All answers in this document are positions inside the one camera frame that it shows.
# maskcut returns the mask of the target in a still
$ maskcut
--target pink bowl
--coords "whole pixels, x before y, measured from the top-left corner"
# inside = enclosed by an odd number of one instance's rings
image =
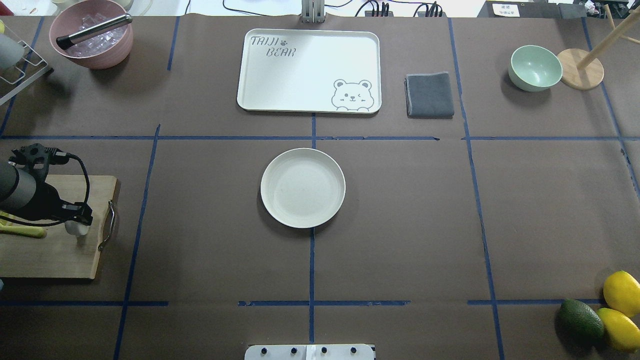
[[[113,18],[126,13],[118,3],[110,0],[85,0],[74,4],[61,12],[51,24],[49,30],[49,42],[51,46],[62,56],[72,62],[88,67],[89,69],[106,69],[118,65],[131,52],[133,46],[133,28],[126,25],[124,35],[116,44],[100,54],[78,58],[67,54],[56,44],[56,38],[70,35],[78,31],[82,25],[82,18],[86,15],[101,13],[107,18]]]

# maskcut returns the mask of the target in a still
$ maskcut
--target wooden pole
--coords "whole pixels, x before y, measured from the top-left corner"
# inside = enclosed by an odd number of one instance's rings
[[[607,37],[604,38],[596,47],[587,54],[578,64],[578,70],[584,69],[587,65],[589,65],[595,58],[597,58],[600,54],[602,54],[609,46],[612,46],[613,43],[624,34],[636,21],[640,20],[640,12],[632,12],[620,25],[616,26],[612,32],[610,32]]]
[[[614,30],[616,28],[616,25],[613,23],[613,17],[611,16],[611,10],[609,9],[609,4],[606,4],[604,6],[604,10],[607,12],[607,19],[609,19],[609,25],[611,25],[611,29]],[[620,38],[623,38],[625,40],[629,40],[635,44],[640,44],[640,40],[636,40],[634,38],[630,38],[630,37],[626,37],[625,35],[621,35]]]

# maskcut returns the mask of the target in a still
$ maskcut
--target metal muddler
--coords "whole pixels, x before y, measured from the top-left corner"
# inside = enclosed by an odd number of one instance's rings
[[[132,21],[133,18],[131,17],[131,15],[125,13],[118,17],[114,17],[113,19],[101,22],[100,24],[93,25],[90,28],[78,31],[77,33],[58,37],[56,39],[56,44],[60,46],[60,49],[67,50],[73,45],[88,40],[96,35],[104,34],[109,30],[113,30],[119,28],[120,26],[130,24]]]

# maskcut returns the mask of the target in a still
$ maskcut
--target bear cartoon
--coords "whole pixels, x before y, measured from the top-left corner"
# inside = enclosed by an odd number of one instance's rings
[[[373,106],[373,96],[371,96],[371,82],[362,80],[359,83],[348,83],[338,79],[333,83],[335,93],[331,98],[331,103],[336,110],[369,111]]]

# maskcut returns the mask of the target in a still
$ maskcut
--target metal handle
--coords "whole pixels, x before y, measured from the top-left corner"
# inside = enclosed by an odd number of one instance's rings
[[[98,245],[98,251],[102,251],[104,249],[104,245],[111,238],[111,235],[113,234],[113,229],[116,226],[116,211],[113,207],[113,202],[111,200],[109,200],[109,210],[111,211],[111,224],[109,225],[109,233],[107,234],[107,237],[104,238],[104,240],[100,243],[100,245]]]
[[[133,18],[131,17],[131,15],[125,13],[120,16],[114,17],[113,19],[101,22],[100,24],[93,25],[90,28],[78,31],[77,33],[66,35],[64,37],[58,37],[56,39],[56,44],[60,46],[60,49],[67,50],[73,45],[88,40],[96,35],[104,34],[109,30],[113,30],[119,28],[120,26],[130,24],[132,21]]]

